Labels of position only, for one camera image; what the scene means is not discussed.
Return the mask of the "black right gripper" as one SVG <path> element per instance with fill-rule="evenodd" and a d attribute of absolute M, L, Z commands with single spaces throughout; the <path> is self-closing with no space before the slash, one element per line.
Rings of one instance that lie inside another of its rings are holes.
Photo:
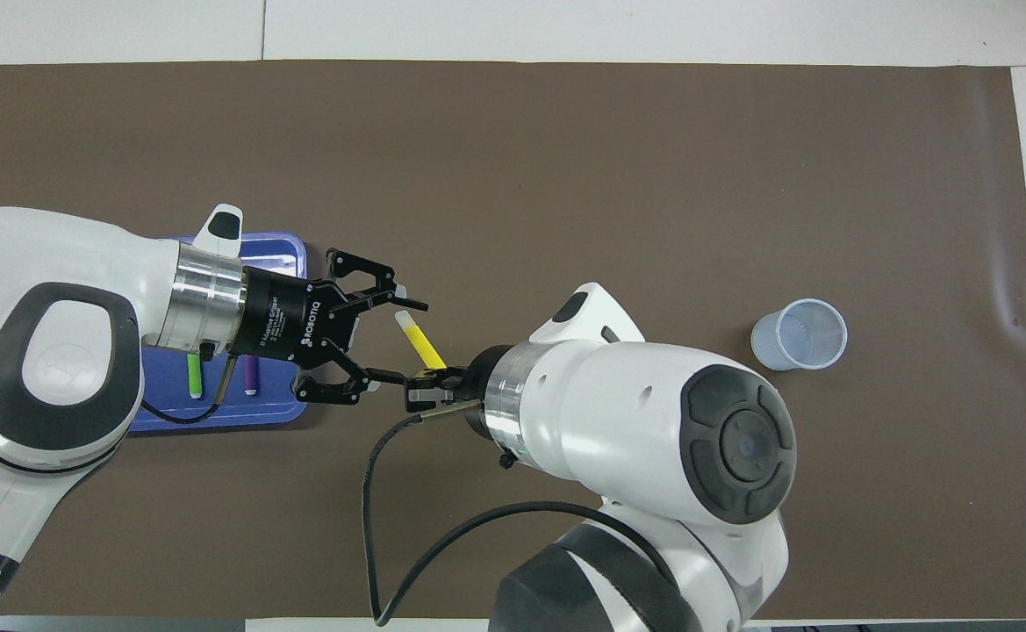
<path fill-rule="evenodd" d="M 469 428 L 480 437 L 490 437 L 484 421 L 484 399 L 490 377 L 502 357 L 501 345 L 486 348 L 479 353 L 468 368 L 449 365 L 441 369 L 424 369 L 416 376 L 405 378 L 405 411 L 425 413 L 437 408 L 479 400 L 481 406 L 476 411 L 464 414 Z M 451 389 L 462 381 L 462 398 Z"/>

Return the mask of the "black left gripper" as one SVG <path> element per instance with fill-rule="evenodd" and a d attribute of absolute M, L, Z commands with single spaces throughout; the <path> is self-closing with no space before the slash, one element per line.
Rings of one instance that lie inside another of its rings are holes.
<path fill-rule="evenodd" d="M 360 313 L 387 304 L 427 312 L 429 304 L 406 297 L 389 265 L 338 248 L 328 249 L 326 263 L 333 280 L 361 273 L 372 280 L 371 287 L 344 292 L 331 280 L 311 281 L 245 267 L 240 324 L 229 340 L 229 352 L 295 364 L 298 401 L 352 406 L 374 384 L 405 385 L 408 380 L 396 371 L 360 367 L 348 355 Z M 321 383 L 312 376 L 313 369 L 327 364 L 336 364 L 347 380 Z"/>

